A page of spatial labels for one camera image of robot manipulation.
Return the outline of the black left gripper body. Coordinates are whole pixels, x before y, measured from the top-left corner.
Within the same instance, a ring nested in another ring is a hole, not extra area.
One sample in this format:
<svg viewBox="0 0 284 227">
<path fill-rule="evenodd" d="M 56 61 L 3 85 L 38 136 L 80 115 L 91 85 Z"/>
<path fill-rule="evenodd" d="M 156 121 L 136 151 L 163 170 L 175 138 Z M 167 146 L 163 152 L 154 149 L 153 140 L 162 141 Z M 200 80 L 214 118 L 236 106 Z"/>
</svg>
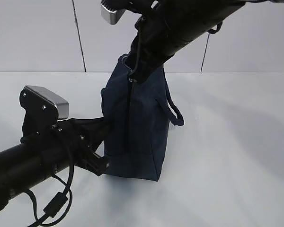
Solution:
<svg viewBox="0 0 284 227">
<path fill-rule="evenodd" d="M 75 166 L 101 176 L 109 167 L 109 160 L 96 150 L 113 129 L 113 122 L 104 117 L 58 121 L 51 129 L 71 153 Z"/>
</svg>

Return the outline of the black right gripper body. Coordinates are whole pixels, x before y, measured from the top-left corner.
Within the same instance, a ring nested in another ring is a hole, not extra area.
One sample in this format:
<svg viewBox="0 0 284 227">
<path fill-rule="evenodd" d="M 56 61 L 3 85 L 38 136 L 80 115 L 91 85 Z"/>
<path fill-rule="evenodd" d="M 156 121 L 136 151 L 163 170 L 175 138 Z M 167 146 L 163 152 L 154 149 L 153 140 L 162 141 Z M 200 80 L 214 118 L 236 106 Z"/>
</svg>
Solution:
<svg viewBox="0 0 284 227">
<path fill-rule="evenodd" d="M 130 79 L 142 84 L 157 68 L 174 56 L 172 34 L 162 18 L 140 16 L 135 28 L 137 35 L 127 55 L 127 66 L 132 70 Z"/>
</svg>

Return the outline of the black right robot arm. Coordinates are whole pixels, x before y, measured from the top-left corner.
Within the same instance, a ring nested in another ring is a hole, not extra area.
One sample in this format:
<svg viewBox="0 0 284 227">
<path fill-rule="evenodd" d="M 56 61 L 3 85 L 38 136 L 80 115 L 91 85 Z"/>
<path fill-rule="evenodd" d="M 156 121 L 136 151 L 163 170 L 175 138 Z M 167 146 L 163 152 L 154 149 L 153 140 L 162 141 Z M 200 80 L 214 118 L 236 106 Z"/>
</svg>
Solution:
<svg viewBox="0 0 284 227">
<path fill-rule="evenodd" d="M 137 35 L 125 63 L 130 79 L 143 83 L 179 50 L 204 33 L 215 34 L 224 19 L 259 0 L 131 0 L 126 9 L 140 14 Z"/>
</svg>

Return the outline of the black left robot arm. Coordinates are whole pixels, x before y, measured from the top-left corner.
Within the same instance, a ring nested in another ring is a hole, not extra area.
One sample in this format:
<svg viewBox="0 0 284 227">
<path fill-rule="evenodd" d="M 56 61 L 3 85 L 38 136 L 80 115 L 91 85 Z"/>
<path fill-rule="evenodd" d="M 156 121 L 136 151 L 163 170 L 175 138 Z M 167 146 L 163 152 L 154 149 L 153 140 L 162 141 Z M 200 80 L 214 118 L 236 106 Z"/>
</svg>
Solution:
<svg viewBox="0 0 284 227">
<path fill-rule="evenodd" d="M 102 175 L 109 161 L 96 150 L 113 125 L 103 117 L 58 121 L 0 152 L 0 211 L 9 200 L 50 178 L 54 171 L 77 166 Z"/>
</svg>

